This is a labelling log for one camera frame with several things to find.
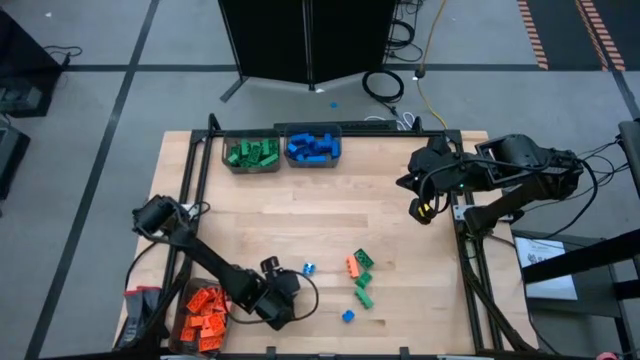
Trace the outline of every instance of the white paper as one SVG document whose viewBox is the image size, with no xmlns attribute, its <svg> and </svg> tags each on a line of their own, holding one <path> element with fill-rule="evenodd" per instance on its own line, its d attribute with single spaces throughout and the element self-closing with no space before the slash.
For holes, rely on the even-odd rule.
<svg viewBox="0 0 640 360">
<path fill-rule="evenodd" d="M 563 255 L 564 244 L 552 240 L 535 240 L 516 237 L 516 248 L 520 265 L 525 268 L 529 265 Z M 527 285 L 527 297 L 556 299 L 556 300 L 578 300 L 576 288 L 571 275 L 542 281 Z"/>
</svg>

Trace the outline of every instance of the yellow cable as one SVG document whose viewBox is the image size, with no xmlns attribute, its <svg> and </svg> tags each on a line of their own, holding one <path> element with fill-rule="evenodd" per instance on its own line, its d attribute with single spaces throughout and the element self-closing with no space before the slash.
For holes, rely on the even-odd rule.
<svg viewBox="0 0 640 360">
<path fill-rule="evenodd" d="M 427 40 L 427 46 L 424 49 L 424 56 L 422 57 L 422 63 L 420 64 L 420 70 L 424 71 L 425 77 L 427 74 L 425 70 L 425 64 L 427 63 L 427 55 L 429 54 L 429 48 L 431 47 L 431 39 L 433 38 L 433 31 L 436 28 L 436 24 L 438 24 L 438 20 L 440 19 L 440 15 L 442 15 L 442 10 L 444 10 L 444 7 L 446 4 L 447 4 L 447 0 L 442 0 L 442 4 L 440 4 L 440 9 L 436 14 L 436 18 L 433 20 L 433 23 L 431 24 L 431 30 L 429 31 L 429 39 Z M 418 85 L 418 92 L 420 93 L 420 97 L 422 97 L 422 100 L 424 100 L 424 103 L 427 105 L 427 108 L 429 109 L 429 112 L 431 112 L 431 115 L 433 115 L 436 119 L 440 120 L 440 123 L 442 124 L 442 126 L 444 126 L 445 129 L 448 129 L 449 127 L 447 126 L 447 123 L 444 121 L 442 116 L 440 116 L 440 114 L 438 114 L 437 112 L 435 112 L 435 110 L 433 110 L 433 108 L 431 107 L 431 104 L 429 103 L 429 100 L 427 100 L 427 97 L 424 96 L 424 93 L 422 92 L 422 87 L 420 87 L 420 80 L 421 79 L 418 79 L 416 81 L 416 84 Z"/>
</svg>

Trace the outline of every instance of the gray carpet floor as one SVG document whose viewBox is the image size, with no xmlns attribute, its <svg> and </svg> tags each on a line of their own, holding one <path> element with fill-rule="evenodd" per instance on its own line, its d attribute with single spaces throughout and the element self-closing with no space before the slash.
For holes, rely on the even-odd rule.
<svg viewBox="0 0 640 360">
<path fill-rule="evenodd" d="M 437 3 L 427 1 L 420 12 L 419 45 L 428 36 Z M 83 47 L 84 53 L 72 64 L 124 65 L 131 59 L 150 0 L 0 0 L 0 4 L 41 45 Z M 450 0 L 441 21 L 431 62 L 535 64 L 515 1 Z M 403 51 L 412 56 L 411 49 Z M 232 63 L 216 1 L 160 1 L 140 64 Z M 440 128 L 426 111 L 412 73 L 398 74 L 407 84 L 398 110 L 422 116 L 425 128 Z M 24 357 L 124 76 L 120 72 L 65 73 L 46 117 L 14 122 L 32 142 L 2 204 L 3 359 Z M 640 74 L 624 77 L 632 91 L 640 93 Z M 224 129 L 388 116 L 364 93 L 360 76 L 321 84 L 323 93 L 250 79 L 228 103 L 222 103 L 220 95 L 236 79 L 233 72 L 135 73 L 42 357 L 110 349 L 124 275 L 136 245 L 130 211 L 148 195 L 165 131 L 204 128 L 211 112 Z M 377 92 L 393 93 L 397 85 L 373 76 L 371 86 Z M 424 88 L 451 128 L 486 130 L 491 137 L 523 133 L 541 146 L 576 152 L 611 141 L 618 122 L 631 119 L 610 73 L 434 71 Z M 624 162 L 617 148 L 604 155 L 614 164 Z M 594 167 L 606 169 L 606 164 L 594 161 Z M 584 177 L 580 188 L 589 186 Z M 515 227 L 553 231 L 586 200 L 532 211 Z M 633 181 L 623 173 L 601 189 L 594 205 L 567 233 L 611 237 L 637 228 L 633 219 L 639 213 Z M 633 278 L 629 264 L 619 264 L 618 270 L 621 278 Z M 637 304 L 630 303 L 629 311 L 630 318 L 639 318 Z M 610 320 L 558 313 L 535 313 L 534 319 L 547 338 L 563 336 L 554 346 L 564 354 L 594 356 L 619 349 Z M 87 324 L 99 326 L 87 331 Z M 640 328 L 635 326 L 639 338 Z"/>
</svg>

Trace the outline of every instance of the wooden tabletop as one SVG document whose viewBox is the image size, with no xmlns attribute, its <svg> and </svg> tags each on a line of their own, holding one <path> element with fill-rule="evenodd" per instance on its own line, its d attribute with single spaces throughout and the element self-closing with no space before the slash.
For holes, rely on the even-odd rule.
<svg viewBox="0 0 640 360">
<path fill-rule="evenodd" d="M 487 140 L 486 132 L 462 135 L 469 152 Z M 150 197 L 178 198 L 189 138 L 189 132 L 165 134 Z M 230 263 L 246 268 L 259 270 L 260 261 L 273 255 L 284 268 L 301 270 L 305 262 L 314 263 L 312 279 L 320 291 L 318 311 L 281 331 L 266 324 L 232 323 L 223 351 L 263 353 L 267 346 L 276 346 L 280 354 L 397 354 L 399 347 L 408 346 L 412 354 L 474 353 L 451 213 L 420 225 L 407 214 L 415 194 L 395 185 L 406 173 L 411 153 L 426 139 L 350 137 L 342 142 L 343 155 L 335 169 L 292 169 L 282 159 L 277 173 L 232 175 L 220 160 L 222 139 L 214 139 L 204 193 L 212 209 L 203 215 L 198 237 Z M 474 194 L 477 204 L 499 196 L 499 191 Z M 512 239 L 505 224 L 495 233 Z M 140 239 L 137 253 L 149 245 Z M 370 310 L 353 295 L 355 285 L 346 271 L 345 258 L 359 248 L 375 261 L 367 287 L 375 303 Z M 160 286 L 167 253 L 168 246 L 159 244 L 146 254 L 129 288 Z M 537 346 L 513 248 L 487 239 L 485 253 L 496 304 L 522 337 Z M 213 278 L 197 264 L 192 277 Z M 297 315 L 305 314 L 314 302 L 309 285 L 301 280 L 301 286 Z M 485 347 L 490 348 L 486 312 L 477 303 Z M 168 311 L 168 327 L 175 304 Z M 348 309 L 355 319 L 345 324 L 341 314 Z M 234 315 L 257 318 L 237 307 Z M 123 307 L 118 332 L 125 318 Z"/>
</svg>

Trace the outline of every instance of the plastic bin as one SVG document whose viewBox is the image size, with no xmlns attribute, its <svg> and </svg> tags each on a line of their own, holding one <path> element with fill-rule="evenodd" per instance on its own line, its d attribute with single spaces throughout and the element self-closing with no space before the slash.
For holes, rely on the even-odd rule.
<svg viewBox="0 0 640 360">
<path fill-rule="evenodd" d="M 277 144 L 275 149 L 270 149 L 269 156 L 276 154 L 277 160 L 267 166 L 241 166 L 239 163 L 232 164 L 229 161 L 229 157 L 232 155 L 233 148 L 236 146 L 242 147 L 242 143 L 248 143 L 249 153 L 251 152 L 252 143 L 259 143 L 262 146 L 262 141 L 274 141 Z M 237 130 L 227 131 L 224 135 L 224 143 L 222 148 L 222 163 L 225 164 L 229 170 L 234 174 L 257 174 L 276 172 L 280 170 L 280 134 L 275 129 L 258 129 L 258 130 Z M 263 156 L 260 154 L 259 160 L 268 160 L 269 156 Z"/>
<path fill-rule="evenodd" d="M 184 355 L 194 355 L 202 358 L 215 358 L 220 350 L 212 350 L 201 353 L 198 349 L 198 341 L 200 340 L 200 332 L 197 332 L 195 341 L 186 342 L 180 340 L 182 335 L 182 329 L 185 326 L 187 316 L 195 315 L 191 313 L 191 311 L 187 308 L 187 304 L 191 300 L 191 298 L 198 292 L 198 290 L 203 288 L 220 288 L 220 284 L 213 280 L 205 280 L 199 278 L 193 278 L 187 282 L 185 286 L 185 291 L 183 293 L 182 299 L 180 300 L 180 304 L 178 304 L 178 308 L 176 309 L 176 316 L 173 322 L 173 329 L 171 329 L 171 336 L 169 337 L 169 350 L 173 351 L 176 354 L 184 354 Z M 231 311 L 230 305 L 227 305 L 227 309 Z M 225 316 L 225 323 L 227 324 L 227 332 L 229 330 L 229 316 Z"/>
<path fill-rule="evenodd" d="M 313 136 L 317 141 L 324 141 L 325 134 L 329 134 L 331 136 L 331 141 L 336 141 L 338 146 L 338 156 L 332 156 L 331 152 L 323 154 L 326 161 L 323 162 L 312 162 L 312 161 L 298 161 L 293 156 L 291 156 L 291 152 L 288 149 L 289 144 L 291 144 L 291 138 L 295 135 L 301 134 L 309 134 Z M 289 166 L 294 168 L 333 168 L 338 165 L 338 161 L 342 156 L 342 129 L 340 126 L 332 123 L 323 123 L 323 124 L 289 124 L 284 129 L 285 143 L 284 143 L 284 156 L 289 163 Z"/>
</svg>

